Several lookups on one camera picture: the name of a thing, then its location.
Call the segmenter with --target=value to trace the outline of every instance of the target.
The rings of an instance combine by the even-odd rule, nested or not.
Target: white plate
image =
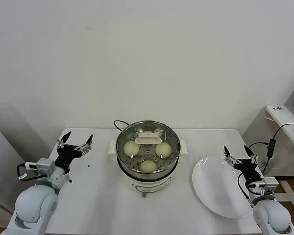
[[[193,169],[192,181],[196,194],[206,207],[221,216],[233,219],[248,216],[252,208],[237,185],[240,173],[224,158],[204,158]],[[240,177],[240,184],[248,194],[244,176]]]

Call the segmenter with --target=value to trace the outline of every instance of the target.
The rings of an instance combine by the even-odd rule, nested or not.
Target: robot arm
[[[224,147],[225,161],[233,168],[240,170],[246,179],[245,186],[249,196],[242,190],[253,208],[255,222],[263,235],[291,234],[294,226],[288,210],[274,200],[274,190],[279,185],[273,177],[262,177],[257,172],[257,156],[245,146],[249,158],[236,159]]]
[[[58,205],[58,193],[65,181],[69,180],[70,164],[92,149],[91,135],[86,143],[77,146],[65,144],[71,132],[58,141],[58,157],[55,162],[41,158],[36,163],[26,162],[18,165],[19,180],[36,179],[36,185],[23,191],[15,202],[15,211],[6,230],[1,235],[44,235]],[[29,178],[20,174],[20,167],[38,172],[38,176]]]

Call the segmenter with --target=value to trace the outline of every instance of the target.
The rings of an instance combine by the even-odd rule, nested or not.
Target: stainless steel rim
[[[172,163],[170,165],[168,165],[166,168],[159,169],[159,170],[154,171],[154,172],[144,172],[144,171],[140,171],[138,169],[130,168],[127,165],[127,163],[123,161],[123,159],[120,157],[120,153],[118,152],[118,145],[120,144],[120,138],[122,137],[122,133],[124,133],[126,130],[132,128],[133,126],[136,126],[136,125],[139,125],[139,124],[144,124],[144,123],[147,123],[147,122],[162,125],[162,126],[166,127],[167,129],[169,129],[174,134],[175,138],[177,139],[177,143],[178,143],[177,154],[174,157],[174,159],[172,160]],[[127,126],[126,128],[124,128],[122,130],[122,132],[118,135],[118,138],[117,138],[117,141],[116,141],[116,150],[117,150],[118,158],[125,165],[125,167],[127,167],[130,171],[135,171],[135,172],[140,173],[142,175],[151,175],[151,174],[157,174],[157,173],[163,172],[165,170],[168,170],[169,168],[173,167],[176,164],[176,160],[178,159],[178,156],[179,156],[180,150],[181,150],[181,143],[180,143],[180,139],[177,136],[177,134],[169,126],[167,126],[166,124],[163,124],[163,123],[158,122],[158,121],[153,121],[153,120],[144,120],[144,121],[138,121],[138,122],[132,123],[131,125]]]

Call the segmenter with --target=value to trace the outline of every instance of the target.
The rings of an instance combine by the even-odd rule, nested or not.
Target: white desk
[[[287,123],[294,123],[294,114],[285,105],[267,105],[266,111],[279,126]],[[282,130],[294,143],[294,125],[284,126]]]
[[[65,129],[72,131],[71,144],[82,144],[93,134],[93,149],[71,164],[72,183],[66,182],[59,194],[59,205],[51,217],[48,234],[76,235],[181,235],[261,233],[252,214],[227,219],[206,208],[191,184],[196,162],[209,155],[223,156],[226,145],[237,157],[247,157],[244,142],[236,130],[176,130],[186,141],[188,155],[180,163],[170,184],[148,194],[132,191],[122,179],[109,143],[116,129]],[[56,159],[53,149],[50,158]]]

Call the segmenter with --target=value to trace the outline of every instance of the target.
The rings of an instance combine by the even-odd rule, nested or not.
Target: white steamer handle
[[[162,140],[158,133],[155,132],[143,132],[135,139],[137,144],[159,144]]]

